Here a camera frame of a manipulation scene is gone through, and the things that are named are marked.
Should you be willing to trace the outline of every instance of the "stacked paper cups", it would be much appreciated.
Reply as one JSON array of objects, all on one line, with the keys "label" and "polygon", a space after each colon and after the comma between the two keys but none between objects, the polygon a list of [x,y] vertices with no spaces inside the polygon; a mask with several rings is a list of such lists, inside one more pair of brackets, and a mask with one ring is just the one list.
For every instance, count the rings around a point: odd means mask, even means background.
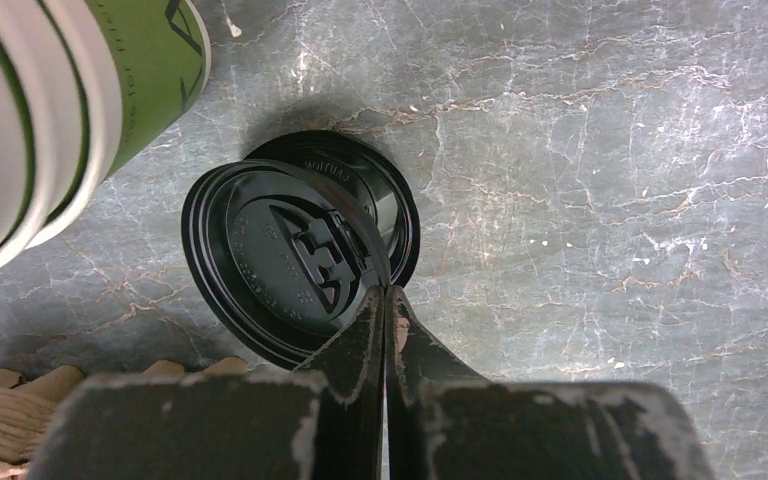
[{"label": "stacked paper cups", "polygon": [[189,0],[0,0],[0,268],[70,225],[209,71]]}]

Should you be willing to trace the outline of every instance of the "green paper cup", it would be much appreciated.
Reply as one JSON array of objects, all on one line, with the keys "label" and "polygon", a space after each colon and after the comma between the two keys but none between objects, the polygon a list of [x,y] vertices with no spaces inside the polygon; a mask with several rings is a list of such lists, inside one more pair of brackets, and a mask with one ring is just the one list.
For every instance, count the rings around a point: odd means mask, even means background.
[{"label": "green paper cup", "polygon": [[107,175],[195,102],[210,72],[210,41],[189,0],[86,0],[116,64],[122,135]]}]

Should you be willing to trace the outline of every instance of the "gray marble surface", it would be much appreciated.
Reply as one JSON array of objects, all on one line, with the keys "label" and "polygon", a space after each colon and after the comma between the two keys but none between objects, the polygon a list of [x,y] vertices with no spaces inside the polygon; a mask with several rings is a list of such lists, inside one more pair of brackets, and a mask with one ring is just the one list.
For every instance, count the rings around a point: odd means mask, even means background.
[{"label": "gray marble surface", "polygon": [[0,365],[260,362],[200,298],[196,178],[302,128],[414,190],[408,294],[499,380],[669,388],[720,478],[768,478],[768,2],[197,2],[195,107],[0,271]]}]

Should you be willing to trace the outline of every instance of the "lid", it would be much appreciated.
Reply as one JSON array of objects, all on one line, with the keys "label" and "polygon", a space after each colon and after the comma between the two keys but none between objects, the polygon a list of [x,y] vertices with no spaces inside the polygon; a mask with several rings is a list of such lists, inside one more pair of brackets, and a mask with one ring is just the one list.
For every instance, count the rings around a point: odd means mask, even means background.
[{"label": "lid", "polygon": [[278,160],[346,189],[384,239],[392,283],[407,284],[419,258],[419,212],[407,181],[384,155],[355,138],[309,130],[270,140],[246,158]]},{"label": "lid", "polygon": [[375,225],[343,188],[271,160],[203,175],[184,203],[196,284],[249,348],[292,368],[346,325],[366,290],[389,283]]}]

